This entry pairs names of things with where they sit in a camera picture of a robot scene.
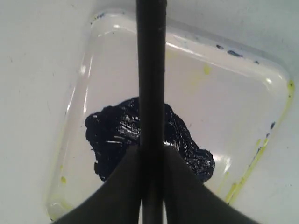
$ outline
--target black stick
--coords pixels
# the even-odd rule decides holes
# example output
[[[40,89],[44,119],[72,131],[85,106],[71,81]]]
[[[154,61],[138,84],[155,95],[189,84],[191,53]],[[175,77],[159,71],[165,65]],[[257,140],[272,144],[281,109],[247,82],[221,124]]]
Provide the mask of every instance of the black stick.
[[[163,223],[166,0],[137,0],[144,224]]]

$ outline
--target plastic palette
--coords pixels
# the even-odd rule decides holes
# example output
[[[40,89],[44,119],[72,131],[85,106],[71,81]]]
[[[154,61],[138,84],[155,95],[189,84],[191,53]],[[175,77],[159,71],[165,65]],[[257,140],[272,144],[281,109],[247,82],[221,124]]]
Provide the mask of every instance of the plastic palette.
[[[292,98],[292,82],[278,64],[212,39],[167,27],[165,102],[186,123],[200,148],[215,160],[205,185],[233,202]],[[59,156],[47,200],[55,220],[102,184],[85,139],[85,118],[138,96],[135,15],[107,10],[91,21],[58,141]]]

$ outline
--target white table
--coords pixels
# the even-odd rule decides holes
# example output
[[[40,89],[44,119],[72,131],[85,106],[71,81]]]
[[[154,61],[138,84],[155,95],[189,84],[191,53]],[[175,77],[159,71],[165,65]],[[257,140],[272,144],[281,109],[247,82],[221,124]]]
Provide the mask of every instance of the white table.
[[[59,118],[76,82],[87,21],[108,2],[0,1],[1,224],[50,221],[44,204]],[[287,2],[172,0],[168,12],[176,20],[283,58],[299,85],[299,3]],[[295,92],[288,116],[235,203],[264,223],[299,220],[298,114]]]

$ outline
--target palette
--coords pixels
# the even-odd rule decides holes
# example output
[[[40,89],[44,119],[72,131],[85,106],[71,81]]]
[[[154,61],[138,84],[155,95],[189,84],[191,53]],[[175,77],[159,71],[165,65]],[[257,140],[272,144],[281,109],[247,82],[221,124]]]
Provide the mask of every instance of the palette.
[[[103,183],[85,138],[85,119],[138,96],[136,19],[106,10],[91,21],[80,75],[57,141],[56,169],[47,200],[55,220]],[[199,148],[215,161],[205,185],[233,203],[279,127],[294,84],[278,64],[212,38],[167,27],[165,102],[184,121]]]

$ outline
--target paint blob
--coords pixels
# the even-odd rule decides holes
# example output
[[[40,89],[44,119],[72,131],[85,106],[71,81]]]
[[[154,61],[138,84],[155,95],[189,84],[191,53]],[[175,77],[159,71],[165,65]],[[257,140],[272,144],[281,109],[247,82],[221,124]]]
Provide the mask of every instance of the paint blob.
[[[212,177],[215,162],[212,154],[200,149],[191,138],[184,121],[165,104],[164,145],[173,146],[201,182]],[[93,147],[97,162],[94,171],[105,181],[117,167],[126,150],[139,144],[139,98],[107,106],[85,120],[86,139]]]

